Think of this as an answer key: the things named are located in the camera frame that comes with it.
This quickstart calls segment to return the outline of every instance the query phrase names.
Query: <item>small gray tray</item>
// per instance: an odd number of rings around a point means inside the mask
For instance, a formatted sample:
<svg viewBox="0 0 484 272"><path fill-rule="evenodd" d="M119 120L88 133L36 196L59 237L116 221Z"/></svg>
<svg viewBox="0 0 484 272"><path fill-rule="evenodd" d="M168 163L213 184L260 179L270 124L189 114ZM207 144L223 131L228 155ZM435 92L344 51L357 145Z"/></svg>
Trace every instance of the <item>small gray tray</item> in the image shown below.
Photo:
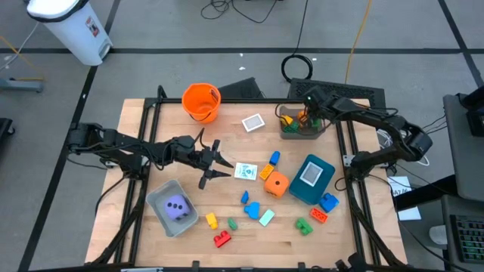
<svg viewBox="0 0 484 272"><path fill-rule="evenodd" d="M163 208L165 201L176 194L181 194L185 198L191 210L191 213L180 221L172 221ZM146 202L150 204L151 208L153 208L158 220L160 220L160 223L165 228L165 235L168 237L176 237L184 233L198 221L197 210L177 180L168 181L158 187L155 191L149 193L146 196Z"/></svg>

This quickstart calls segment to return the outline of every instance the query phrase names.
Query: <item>dark teal box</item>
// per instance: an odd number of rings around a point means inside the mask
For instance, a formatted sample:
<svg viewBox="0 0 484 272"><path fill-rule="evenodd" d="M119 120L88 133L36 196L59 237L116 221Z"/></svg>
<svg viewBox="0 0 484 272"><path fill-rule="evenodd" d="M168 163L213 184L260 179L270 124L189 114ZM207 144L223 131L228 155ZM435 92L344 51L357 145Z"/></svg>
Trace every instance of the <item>dark teal box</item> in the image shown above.
<svg viewBox="0 0 484 272"><path fill-rule="evenodd" d="M318 204L334 175L334 167L309 154L289 186L289 192L308 205Z"/></svg>

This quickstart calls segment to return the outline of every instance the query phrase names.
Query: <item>wooden table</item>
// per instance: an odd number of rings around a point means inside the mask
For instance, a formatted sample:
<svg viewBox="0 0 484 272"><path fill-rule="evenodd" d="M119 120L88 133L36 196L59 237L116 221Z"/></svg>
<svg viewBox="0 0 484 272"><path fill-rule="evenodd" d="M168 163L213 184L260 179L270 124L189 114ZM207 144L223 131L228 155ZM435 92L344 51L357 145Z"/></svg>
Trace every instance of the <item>wooden table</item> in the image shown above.
<svg viewBox="0 0 484 272"><path fill-rule="evenodd" d="M125 100L118 126L119 132L137 137L143 102L142 99ZM287 107L302 108L302 105L289 104ZM204 126L203 142L211 146L215 139L220 139L222 155L231 164L235 165L236 162L256 164L259 167L258 170L262 170L272 153L279 150L281 159L277 167L290 181L310 153L329 162L336 168L336 172L326 192L336 196L340 200L340 205L329 213L327 223L319 224L310 218L311 206L304 204L288 192L282 199L275 199L265 193L262 189L263 182L259 178L257 181L245 181L233 177L216 178L207 182L205 190L200 190L197 185L202 171L181 163L173 163L165 167L162 172L155 168L151 169L148 193L171 179L177 179L198 210L199 221L181 236L168 238L153 209L147 205L144 209L137 266L190 267L193 260L199 260L202 267L296 267L299 261L304 261L307 267L312 265L335 267L334 263L337 260L346 261L351 254L355 253L346 192L338 192L334 189L335 180L343 176L335 126L329 127L317 140L281 140L274 108L275 104L222 104L217 119ZM260 113L265 126L247 133L241 120L256 113ZM191 119L181 104L162 104L156 141L166 141L172 137L187 134L194 137L201 128L202 125ZM343 124L343 130L347 132L346 124ZM360 150L375 151L379 148L374 128L355 123L355 131ZM220 165L214 168L233 174L233 170ZM382 169L375 169L371 174L386 180L386 172ZM104 190L120 177L119 169L109 170L104 182ZM125 182L108 194L99 206L86 261L92 261L98 257L119 230L127 184L128 182ZM396 257L406 262L388 184L369 177L366 179L366 185L376 231ZM240 198L245 190L250 193L250 201L260 202L260 214L263 214L266 209L275 212L275 217L267 227L249 219L244 213ZM210 212L216 214L219 222L218 230L211 230L206 222L205 215ZM238 230L229 229L228 217L235 219L239 226ZM306 218L314 228L313 233L308 236L302 236L299 233L294 227L299 217ZM217 249L213 237L219 235L222 230L229 230L232 240ZM368 237L363 228L361 231L366 259L371 263ZM123 260L128 258L131 237L130 233L126 236Z"/></svg>

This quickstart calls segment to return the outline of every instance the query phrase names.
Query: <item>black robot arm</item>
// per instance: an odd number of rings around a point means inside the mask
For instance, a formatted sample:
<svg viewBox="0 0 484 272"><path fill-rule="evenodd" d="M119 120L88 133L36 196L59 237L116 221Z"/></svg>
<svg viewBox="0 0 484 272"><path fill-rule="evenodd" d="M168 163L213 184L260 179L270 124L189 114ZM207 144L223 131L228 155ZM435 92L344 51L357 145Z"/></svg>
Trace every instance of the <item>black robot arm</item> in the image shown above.
<svg viewBox="0 0 484 272"><path fill-rule="evenodd" d="M392 138L389 147L373 153L361 151L355 154L349 169L352 178L368 176L371 169L381 163L393 163L398 159L407 162L421 160L432 146L432 140L422 128L396 113L372 110L348 98L325 94L319 87L309 90L303 98L309 118L328 119L331 122L356 121L383 129Z"/></svg>
<svg viewBox="0 0 484 272"><path fill-rule="evenodd" d="M172 139L149 143L121 134L115 129L107 129L94 123L79 123L70 128L67 146L71 153L93 153L100 156L101 162L109 165L113 162L126 173L127 178L141 178L143 165L152 162L159 170L165 165L180 162L203 170L198 187L203 189L206 180L218 177L230 177L229 174L212 170L212 163L233 168L217 151L220 140L215 140L212 148L201 143L203 129L193 139L191 136L173 137ZM195 143L200 139L202 150L195 150Z"/></svg>

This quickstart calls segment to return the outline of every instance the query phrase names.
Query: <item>red lego brick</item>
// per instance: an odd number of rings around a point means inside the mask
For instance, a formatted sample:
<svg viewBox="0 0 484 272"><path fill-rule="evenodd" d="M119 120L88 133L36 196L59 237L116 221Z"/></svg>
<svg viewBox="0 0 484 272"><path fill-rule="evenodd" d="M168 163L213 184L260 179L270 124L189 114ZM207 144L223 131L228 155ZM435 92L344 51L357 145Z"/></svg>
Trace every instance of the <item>red lego brick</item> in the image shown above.
<svg viewBox="0 0 484 272"><path fill-rule="evenodd" d="M227 241L230 240L230 234L228 234L228 232L226 230L223 230L221 233L220 233L220 236L217 235L215 237L213 237L213 240L215 241L215 246L216 247L221 247L223 246Z"/></svg>
<svg viewBox="0 0 484 272"><path fill-rule="evenodd" d="M327 215L322 211L318 210L317 208L312 208L309 214L321 223L326 223Z"/></svg>

